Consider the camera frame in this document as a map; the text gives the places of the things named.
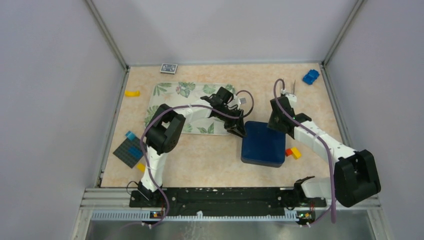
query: green leaf pattern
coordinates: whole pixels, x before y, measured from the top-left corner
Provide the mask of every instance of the green leaf pattern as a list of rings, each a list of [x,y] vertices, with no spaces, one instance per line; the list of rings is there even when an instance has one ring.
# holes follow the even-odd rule
[[[177,94],[185,98],[188,98],[190,95],[190,92],[193,91],[195,88],[196,88],[196,84],[194,82],[180,81],[175,91]]]
[[[198,127],[197,129],[201,134],[214,134],[214,128],[214,122],[212,122],[212,124],[207,128],[207,130],[204,127]]]
[[[191,133],[192,131],[193,131],[193,127],[190,123],[185,124],[184,127],[182,128],[183,133]]]
[[[203,86],[203,92],[205,94],[213,94],[213,93],[215,93],[216,89],[217,89],[217,87],[215,85],[208,86],[207,84],[205,84]]]
[[[226,90],[228,90],[228,91],[230,91],[230,92],[232,92],[232,94],[235,94],[236,93],[236,89],[234,88],[234,86],[233,85],[231,85],[231,84],[227,84],[226,86],[225,86],[225,89]]]
[[[154,106],[150,106],[147,109],[147,115],[144,118],[144,127],[147,127],[147,125],[149,125],[150,120],[152,120],[153,115],[155,115],[156,111],[158,110],[159,106],[158,105],[154,105]]]
[[[214,134],[214,123],[212,122],[212,124],[207,128],[207,133],[208,134]]]
[[[199,132],[201,134],[207,134],[208,133],[208,131],[206,131],[206,128],[204,128],[204,127],[198,127],[197,129],[199,130]]]
[[[161,82],[156,84],[156,86],[154,86],[153,89],[153,96],[156,95],[161,95],[161,92],[167,92],[168,90],[166,90],[166,88],[170,88],[172,86],[172,84],[170,82]]]

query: floral mat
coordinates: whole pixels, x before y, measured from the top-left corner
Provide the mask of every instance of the floral mat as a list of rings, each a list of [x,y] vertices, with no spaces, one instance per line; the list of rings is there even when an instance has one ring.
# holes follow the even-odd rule
[[[147,114],[144,118],[144,127],[149,124],[161,104],[167,104],[171,107],[191,104],[199,100],[200,97],[215,94],[220,87],[226,88],[233,94],[236,92],[233,85],[224,83],[161,82],[156,84],[150,96]],[[224,122],[215,117],[199,119],[185,124],[182,133],[208,135],[228,134],[227,130],[224,128]]]

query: blue lego brick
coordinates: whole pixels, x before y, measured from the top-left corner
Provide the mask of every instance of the blue lego brick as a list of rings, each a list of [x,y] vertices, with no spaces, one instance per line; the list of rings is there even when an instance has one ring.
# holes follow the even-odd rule
[[[131,155],[133,155],[133,156],[134,156],[134,158],[136,158],[136,159],[141,159],[141,158],[143,157],[143,153],[142,153],[140,150],[138,150],[135,146],[131,146],[131,147],[128,149],[128,152],[129,152]]]
[[[303,77],[303,81],[308,85],[312,85],[315,80],[320,76],[320,73],[317,70],[311,69],[309,72]]]
[[[135,137],[136,137],[136,135],[132,132],[132,131],[128,131],[126,134],[125,134],[125,136],[130,140],[130,141],[132,141]]]

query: yellow block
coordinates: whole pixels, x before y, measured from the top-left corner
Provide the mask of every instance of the yellow block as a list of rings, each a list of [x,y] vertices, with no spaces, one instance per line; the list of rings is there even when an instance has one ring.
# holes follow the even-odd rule
[[[127,96],[127,97],[138,97],[138,96],[140,96],[140,91],[125,91],[125,96]]]
[[[140,170],[142,173],[144,173],[144,172],[145,172],[145,170],[146,170],[146,166],[144,166],[144,164],[141,164],[141,163],[137,164],[135,167],[136,167],[138,170]]]
[[[294,159],[299,159],[300,157],[302,157],[301,152],[296,148],[296,147],[292,147],[291,151],[293,152],[293,157]]]

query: small card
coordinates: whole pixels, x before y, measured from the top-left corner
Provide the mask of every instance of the small card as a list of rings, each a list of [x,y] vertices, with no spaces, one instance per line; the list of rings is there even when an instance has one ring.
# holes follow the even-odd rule
[[[177,72],[178,64],[162,63],[160,72],[162,74],[175,74]]]

